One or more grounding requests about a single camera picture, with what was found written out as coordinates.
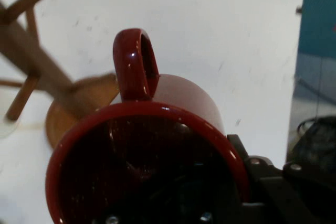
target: mug rim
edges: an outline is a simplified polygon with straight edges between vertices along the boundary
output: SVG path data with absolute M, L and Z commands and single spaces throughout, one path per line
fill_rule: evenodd
M 59 199 L 56 188 L 59 185 L 59 176 L 62 162 L 67 157 L 72 147 L 95 126 L 110 119 L 134 115 L 159 116 L 183 123 L 197 134 L 207 139 L 225 160 L 240 192 L 242 201 L 247 201 L 249 196 L 248 176 L 243 160 L 218 129 L 206 122 L 201 117 L 173 105 L 153 101 L 122 102 L 104 107 L 78 122 L 68 131 L 55 147 L 49 160 L 46 174 L 47 205 L 54 223 L 65 224 L 59 208 Z

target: blue panel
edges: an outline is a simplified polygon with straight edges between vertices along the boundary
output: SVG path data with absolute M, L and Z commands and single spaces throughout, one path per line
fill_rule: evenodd
M 299 53 L 336 58 L 336 0 L 303 0 Z

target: screw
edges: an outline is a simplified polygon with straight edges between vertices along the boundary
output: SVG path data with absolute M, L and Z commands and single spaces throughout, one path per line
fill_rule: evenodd
M 290 166 L 290 168 L 291 168 L 292 170 L 301 170 L 301 169 L 302 169 L 301 165 L 298 165 L 298 164 L 292 164 L 292 165 Z
M 212 213 L 210 212 L 205 212 L 202 214 L 200 217 L 201 223 L 212 223 Z
M 296 14 L 302 14 L 302 6 L 296 7 Z
M 250 162 L 251 162 L 251 164 L 253 164 L 253 165 L 259 165 L 259 164 L 260 164 L 260 160 L 257 159 L 257 158 L 252 158 L 252 159 L 250 160 Z
M 119 223 L 119 218 L 117 216 L 110 216 L 106 219 L 105 221 L 106 224 L 118 224 Z

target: red mug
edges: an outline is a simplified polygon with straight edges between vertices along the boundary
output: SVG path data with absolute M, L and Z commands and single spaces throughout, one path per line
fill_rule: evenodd
M 113 59 L 121 102 L 81 120 L 50 159 L 46 197 L 54 223 L 91 223 L 158 171 L 214 155 L 224 159 L 246 200 L 243 161 L 223 135 L 209 95 L 184 78 L 159 74 L 141 29 L 117 34 Z

